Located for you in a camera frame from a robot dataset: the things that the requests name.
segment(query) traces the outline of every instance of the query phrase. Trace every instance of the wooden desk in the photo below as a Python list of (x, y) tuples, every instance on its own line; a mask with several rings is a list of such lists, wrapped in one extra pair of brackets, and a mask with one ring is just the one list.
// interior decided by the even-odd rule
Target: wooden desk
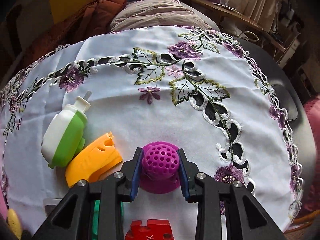
[(255, 30), (257, 30), (261, 35), (262, 35), (262, 46), (263, 47), (263, 42), (264, 40), (269, 41), (274, 47), (275, 47), (275, 53), (276, 50), (279, 49), (281, 52), (285, 52), (285, 48), (277, 42), (269, 33), (265, 32), (262, 27), (254, 23), (252, 20), (250, 20), (247, 16), (242, 15), (241, 13), (238, 13), (236, 11), (223, 8), (222, 6), (215, 5), (212, 2), (208, 0), (182, 0), (182, 2), (186, 3), (187, 5), (191, 6), (191, 3), (198, 4), (210, 11), (213, 11), (217, 14), (219, 14), (222, 17), (228, 17), (231, 18), (237, 22), (240, 22), (242, 24), (245, 24), (248, 27), (251, 27)]

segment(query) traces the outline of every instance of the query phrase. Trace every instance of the metal screw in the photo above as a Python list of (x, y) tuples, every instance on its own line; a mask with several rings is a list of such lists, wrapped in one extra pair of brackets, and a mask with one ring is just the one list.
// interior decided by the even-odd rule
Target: metal screw
[(117, 172), (115, 172), (115, 174), (113, 174), (113, 176), (114, 176), (115, 178), (119, 179), (119, 178), (122, 178), (123, 173), (122, 173), (121, 171), (117, 171)]
[(242, 183), (241, 183), (239, 180), (235, 180), (235, 181), (233, 182), (233, 186), (235, 186), (235, 187), (242, 187)]
[(207, 176), (207, 175), (204, 174), (203, 172), (199, 172), (199, 173), (197, 174), (197, 177), (198, 177), (199, 179), (205, 179), (206, 176)]
[(80, 187), (84, 186), (85, 184), (87, 184), (87, 181), (85, 179), (81, 179), (77, 182), (77, 185)]

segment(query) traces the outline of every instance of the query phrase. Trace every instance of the toy bottle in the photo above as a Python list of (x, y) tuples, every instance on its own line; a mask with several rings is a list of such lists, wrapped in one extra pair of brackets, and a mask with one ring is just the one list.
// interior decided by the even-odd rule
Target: toy bottle
[(55, 115), (42, 140), (41, 153), (50, 168), (66, 167), (75, 154), (84, 146), (83, 130), (87, 124), (85, 111), (90, 107), (87, 102), (92, 93), (84, 98), (77, 97), (74, 105), (67, 104)]

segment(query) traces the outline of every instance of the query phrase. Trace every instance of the purple round base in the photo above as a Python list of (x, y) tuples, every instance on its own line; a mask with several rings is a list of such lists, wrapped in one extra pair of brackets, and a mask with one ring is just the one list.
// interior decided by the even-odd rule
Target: purple round base
[[(147, 152), (147, 150), (150, 147), (153, 147), (158, 144), (166, 144), (170, 147), (172, 147), (174, 150), (178, 150), (179, 148), (175, 146), (174, 144), (168, 143), (168, 142), (152, 142), (147, 145), (145, 145), (142, 149), (143, 152)], [(174, 191), (176, 188), (180, 186), (179, 176), (176, 172), (173, 174), (172, 177), (169, 179), (163, 179), (163, 180), (151, 180), (144, 172), (141, 172), (140, 176), (140, 184), (139, 186), (144, 189), (147, 192), (154, 193), (154, 194), (165, 194), (169, 193), (171, 191)]]

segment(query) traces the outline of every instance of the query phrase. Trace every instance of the white embroidered tablecloth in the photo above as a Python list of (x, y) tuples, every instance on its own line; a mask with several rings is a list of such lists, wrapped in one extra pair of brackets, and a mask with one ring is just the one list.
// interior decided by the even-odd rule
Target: white embroidered tablecloth
[[(301, 166), (287, 111), (249, 53), (213, 30), (156, 26), (60, 46), (1, 91), (2, 190), (33, 233), (45, 220), (43, 199), (68, 190), (64, 169), (50, 169), (41, 155), (42, 136), (87, 90), (86, 145), (112, 131), (127, 161), (136, 147), (167, 141), (216, 180), (243, 182), (281, 230), (299, 211)], [(140, 189), (124, 205), (124, 232), (132, 220), (168, 219), (175, 239), (191, 240), (196, 217), (197, 204), (179, 188), (164, 195)]]

